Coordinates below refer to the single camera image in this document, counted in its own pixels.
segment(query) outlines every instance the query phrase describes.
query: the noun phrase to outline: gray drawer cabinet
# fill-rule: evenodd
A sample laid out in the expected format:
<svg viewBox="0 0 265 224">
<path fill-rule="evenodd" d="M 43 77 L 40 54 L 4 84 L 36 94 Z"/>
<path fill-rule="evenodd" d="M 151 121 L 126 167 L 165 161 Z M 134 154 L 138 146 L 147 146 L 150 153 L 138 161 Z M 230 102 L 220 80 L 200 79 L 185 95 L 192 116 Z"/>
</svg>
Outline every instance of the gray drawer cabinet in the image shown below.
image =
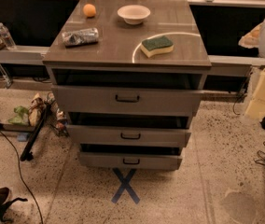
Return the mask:
<svg viewBox="0 0 265 224">
<path fill-rule="evenodd" d="M 188 3 L 92 2 L 99 11 L 95 18 L 77 15 L 87 3 L 80 1 L 43 60 L 80 163 L 177 170 L 211 68 Z M 140 25 L 128 25 L 117 10 L 130 4 L 152 14 Z M 63 45 L 63 31 L 89 27 L 99 30 L 97 44 Z M 174 51 L 148 59 L 138 44 L 158 34 L 173 40 Z"/>
</svg>

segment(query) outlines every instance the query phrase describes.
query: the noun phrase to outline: orange fruit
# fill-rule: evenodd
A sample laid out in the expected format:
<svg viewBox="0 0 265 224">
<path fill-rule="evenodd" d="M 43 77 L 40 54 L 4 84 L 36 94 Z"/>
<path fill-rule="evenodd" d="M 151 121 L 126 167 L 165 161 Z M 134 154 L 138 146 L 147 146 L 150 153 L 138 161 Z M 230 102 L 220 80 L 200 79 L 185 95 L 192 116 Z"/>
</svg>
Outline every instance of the orange fruit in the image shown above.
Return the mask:
<svg viewBox="0 0 265 224">
<path fill-rule="evenodd" d="M 88 18 L 92 18 L 95 16 L 96 14 L 96 8 L 95 8 L 95 5 L 92 5 L 92 4 L 86 4 L 84 7 L 83 7 L 83 13 L 85 14 L 86 17 Z"/>
</svg>

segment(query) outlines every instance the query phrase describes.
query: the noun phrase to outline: black handle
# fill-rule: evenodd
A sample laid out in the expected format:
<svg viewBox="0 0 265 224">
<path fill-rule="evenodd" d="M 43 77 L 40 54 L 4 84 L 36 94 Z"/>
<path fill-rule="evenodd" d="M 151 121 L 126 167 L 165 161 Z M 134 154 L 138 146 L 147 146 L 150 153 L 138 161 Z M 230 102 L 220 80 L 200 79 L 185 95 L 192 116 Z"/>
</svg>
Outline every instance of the black handle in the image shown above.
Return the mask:
<svg viewBox="0 0 265 224">
<path fill-rule="evenodd" d="M 135 135 L 135 134 L 128 135 L 128 134 L 121 133 L 120 136 L 121 136 L 122 139 L 135 139 L 135 140 L 137 140 L 137 139 L 141 138 L 141 134 L 140 133 L 137 134 L 137 135 Z"/>
<path fill-rule="evenodd" d="M 126 102 L 126 103 L 137 103 L 140 101 L 140 96 L 136 97 L 119 97 L 117 94 L 115 95 L 115 100 L 117 102 Z"/>
<path fill-rule="evenodd" d="M 138 164 L 140 164 L 140 159 L 138 159 L 137 162 L 125 161 L 125 159 L 123 159 L 123 164 L 126 164 L 126 165 L 138 165 Z"/>
</svg>

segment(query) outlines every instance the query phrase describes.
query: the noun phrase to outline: drawer front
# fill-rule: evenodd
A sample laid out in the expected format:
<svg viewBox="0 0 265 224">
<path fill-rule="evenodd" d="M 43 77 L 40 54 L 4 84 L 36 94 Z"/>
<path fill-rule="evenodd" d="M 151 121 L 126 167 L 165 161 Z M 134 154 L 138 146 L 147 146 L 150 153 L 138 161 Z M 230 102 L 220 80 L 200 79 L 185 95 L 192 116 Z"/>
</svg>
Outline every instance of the drawer front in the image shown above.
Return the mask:
<svg viewBox="0 0 265 224">
<path fill-rule="evenodd" d="M 115 146 L 186 147 L 188 130 L 134 129 L 68 125 L 74 143 Z"/>
<path fill-rule="evenodd" d="M 134 115 L 196 114 L 202 91 L 58 87 L 52 91 L 61 110 Z"/>
<path fill-rule="evenodd" d="M 126 155 L 79 152 L 79 161 L 84 166 L 132 169 L 179 169 L 181 156 Z"/>
</svg>

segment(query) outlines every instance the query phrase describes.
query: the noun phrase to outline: silver can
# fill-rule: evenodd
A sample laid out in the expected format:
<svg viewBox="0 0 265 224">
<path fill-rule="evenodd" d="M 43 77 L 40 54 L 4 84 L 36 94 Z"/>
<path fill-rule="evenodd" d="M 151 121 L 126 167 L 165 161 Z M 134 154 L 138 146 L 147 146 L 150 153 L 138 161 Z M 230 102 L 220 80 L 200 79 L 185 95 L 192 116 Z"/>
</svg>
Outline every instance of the silver can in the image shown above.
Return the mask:
<svg viewBox="0 0 265 224">
<path fill-rule="evenodd" d="M 98 30 L 96 28 L 83 29 L 62 33 L 63 43 L 66 47 L 86 45 L 98 42 Z"/>
</svg>

